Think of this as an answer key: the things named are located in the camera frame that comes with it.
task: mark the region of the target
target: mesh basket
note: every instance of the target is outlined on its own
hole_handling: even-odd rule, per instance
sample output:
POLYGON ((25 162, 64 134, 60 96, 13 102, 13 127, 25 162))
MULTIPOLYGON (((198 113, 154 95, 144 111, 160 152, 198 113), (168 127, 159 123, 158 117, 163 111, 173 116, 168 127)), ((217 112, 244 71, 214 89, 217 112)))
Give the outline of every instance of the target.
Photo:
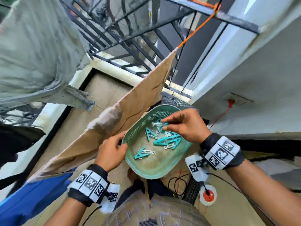
POLYGON ((141 177, 146 179, 163 177, 181 160, 191 146, 190 142, 182 138, 182 141, 174 150, 165 150, 163 147, 158 147, 159 150, 156 152, 157 154, 160 154, 161 158, 152 158, 153 156, 149 155, 147 156, 148 159, 134 159, 134 155, 139 150, 137 147, 134 147, 137 141, 141 142, 141 146, 144 144, 151 144, 148 143, 145 136, 145 127, 151 127, 151 122, 156 121, 158 118, 166 118, 177 111, 180 110, 175 106, 159 105, 138 120, 123 137, 122 143, 127 143, 129 146, 125 160, 133 171, 141 177))

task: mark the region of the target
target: gray cloth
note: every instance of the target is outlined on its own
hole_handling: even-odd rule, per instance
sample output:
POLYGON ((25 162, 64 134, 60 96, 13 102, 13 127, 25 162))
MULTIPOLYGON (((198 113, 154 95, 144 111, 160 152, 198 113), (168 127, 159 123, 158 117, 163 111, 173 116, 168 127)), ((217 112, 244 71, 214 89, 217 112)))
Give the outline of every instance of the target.
POLYGON ((91 110, 68 83, 89 59, 58 0, 17 0, 0 25, 0 110, 49 102, 91 110))

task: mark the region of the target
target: tiled floor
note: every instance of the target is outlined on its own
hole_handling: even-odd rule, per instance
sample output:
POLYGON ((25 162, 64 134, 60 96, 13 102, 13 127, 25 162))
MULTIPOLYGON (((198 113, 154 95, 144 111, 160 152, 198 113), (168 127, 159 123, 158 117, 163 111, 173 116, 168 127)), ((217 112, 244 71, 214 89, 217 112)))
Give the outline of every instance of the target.
MULTIPOLYGON (((32 174, 36 172, 43 164, 45 164, 49 159, 54 157, 63 151, 71 142, 79 137, 80 134, 85 130, 87 124, 93 119, 97 118, 99 114, 107 107, 114 105, 120 98, 122 98, 128 91, 130 87, 120 84, 106 76, 95 75, 86 88, 89 92, 90 99, 95 101, 95 106, 91 112, 72 109, 63 125, 49 144, 45 153, 42 155, 32 174)), ((186 156, 197 152, 199 147, 197 144, 192 145, 186 156)), ((92 161, 87 162, 79 166, 73 175, 76 178, 78 174, 84 170, 92 161)), ((123 161, 120 166, 111 171, 108 175, 108 180, 110 182, 120 184, 120 194, 128 188, 131 184, 126 177, 128 164, 123 161)), ((188 168, 183 159, 165 176, 162 178, 163 183, 167 186, 168 181, 172 177, 177 177, 188 173, 188 168)), ((231 181, 228 175, 224 171, 219 171, 218 175, 225 178, 227 181, 231 181)), ((220 225, 231 225, 231 226, 264 226, 264 223, 252 209, 248 201, 234 188, 224 183, 217 178, 210 178, 208 183, 215 186, 218 198, 215 204, 205 208, 200 204, 200 212, 208 219, 212 226, 220 225)), ((174 182, 170 183, 171 189, 174 189, 174 182)), ((184 182, 177 182, 176 189, 179 193, 183 192, 185 188, 184 182)), ((29 220, 26 226, 42 226, 46 221, 54 214, 54 212, 62 205, 66 198, 66 192, 61 195, 57 200, 55 200, 51 205, 49 205, 42 213, 29 220)), ((96 208, 96 204, 93 204, 88 208, 82 218, 79 225, 82 225, 84 220, 89 216, 89 214, 96 208)), ((85 226, 98 226, 101 225, 106 215, 96 211, 93 213, 92 217, 87 221, 85 226)))

